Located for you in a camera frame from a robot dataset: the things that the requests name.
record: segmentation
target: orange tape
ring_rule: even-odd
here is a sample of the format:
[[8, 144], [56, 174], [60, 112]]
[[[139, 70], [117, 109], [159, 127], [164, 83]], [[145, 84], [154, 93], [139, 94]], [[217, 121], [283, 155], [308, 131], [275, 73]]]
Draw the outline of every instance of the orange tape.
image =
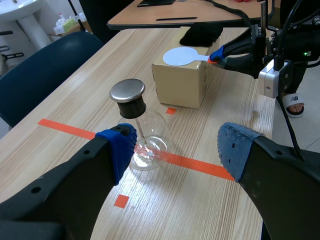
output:
[[[83, 130], [74, 126], [65, 125], [65, 124], [51, 121], [48, 119], [41, 119], [38, 122], [38, 124], [44, 127], [48, 127], [51, 129], [68, 133], [68, 134], [76, 135], [78, 137], [89, 139], [89, 140], [93, 139], [96, 135], [92, 131]], [[141, 148], [139, 149], [139, 147], [137, 148], [136, 146], [135, 151], [142, 153], [144, 149], [141, 149]], [[187, 169], [195, 170], [201, 173], [209, 174], [212, 176], [216, 176], [219, 178], [234, 181], [234, 178], [222, 166], [218, 166], [218, 165], [211, 164], [204, 161], [195, 160], [192, 158], [176, 155], [176, 154], [165, 152], [165, 151], [159, 151], [157, 149], [153, 149], [152, 151], [155, 155], [159, 156], [159, 159], [162, 159], [164, 162], [174, 164], [180, 167], [184, 167]]]
[[115, 200], [114, 205], [115, 205], [116, 207], [119, 207], [119, 208], [124, 209], [125, 206], [127, 205], [128, 200], [129, 200], [129, 197], [128, 197], [128, 196], [119, 194], [119, 196], [118, 196], [117, 199]]
[[45, 127], [48, 127], [48, 128], [51, 128], [51, 129], [61, 131], [61, 132], [65, 132], [67, 134], [72, 134], [72, 135], [75, 135], [75, 136], [78, 136], [78, 137], [81, 137], [84, 139], [89, 139], [89, 140], [94, 139], [95, 135], [96, 135], [92, 131], [83, 130], [81, 128], [65, 125], [65, 124], [62, 124], [62, 123], [59, 123], [56, 121], [51, 121], [51, 120], [44, 119], [44, 118], [41, 119], [38, 122], [38, 124], [45, 126]]
[[173, 114], [175, 114], [176, 111], [177, 111], [177, 109], [172, 108], [172, 107], [168, 107], [168, 109], [165, 113], [173, 115]]

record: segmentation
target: glass flask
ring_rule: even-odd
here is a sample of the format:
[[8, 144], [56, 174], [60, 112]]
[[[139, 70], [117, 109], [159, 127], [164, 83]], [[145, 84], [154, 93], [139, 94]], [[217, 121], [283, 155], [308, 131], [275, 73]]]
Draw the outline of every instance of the glass flask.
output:
[[110, 97], [118, 104], [122, 118], [119, 124], [131, 124], [137, 131], [137, 142], [130, 167], [152, 170], [165, 161], [171, 135], [164, 118], [156, 111], [147, 109], [142, 94], [145, 84], [138, 79], [126, 79], [115, 84]]

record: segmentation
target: stainless steel lid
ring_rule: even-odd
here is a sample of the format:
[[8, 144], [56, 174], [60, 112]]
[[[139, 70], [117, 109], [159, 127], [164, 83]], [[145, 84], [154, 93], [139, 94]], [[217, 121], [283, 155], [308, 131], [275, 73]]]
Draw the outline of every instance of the stainless steel lid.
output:
[[110, 98], [117, 103], [129, 103], [142, 96], [146, 86], [139, 79], [126, 79], [116, 83], [110, 89]]

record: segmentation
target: white paper circle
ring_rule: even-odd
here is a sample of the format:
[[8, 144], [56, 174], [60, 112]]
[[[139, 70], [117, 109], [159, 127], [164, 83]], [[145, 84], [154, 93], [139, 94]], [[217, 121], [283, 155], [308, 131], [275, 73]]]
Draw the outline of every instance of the white paper circle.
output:
[[197, 50], [192, 47], [177, 47], [163, 55], [163, 61], [171, 66], [183, 66], [192, 63], [198, 57]]

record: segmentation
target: sandal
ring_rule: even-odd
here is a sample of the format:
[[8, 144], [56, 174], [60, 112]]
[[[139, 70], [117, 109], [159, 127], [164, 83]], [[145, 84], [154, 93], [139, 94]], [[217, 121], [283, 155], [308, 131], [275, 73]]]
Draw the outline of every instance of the sandal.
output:
[[305, 107], [303, 106], [301, 111], [299, 112], [292, 112], [289, 110], [289, 107], [295, 104], [304, 104], [304, 100], [302, 99], [302, 97], [300, 95], [298, 95], [297, 93], [293, 93], [293, 94], [288, 94], [284, 97], [282, 97], [282, 102], [284, 105], [284, 108], [286, 110], [286, 114], [291, 117], [291, 118], [299, 118], [302, 117], [302, 115], [304, 114], [305, 111]]

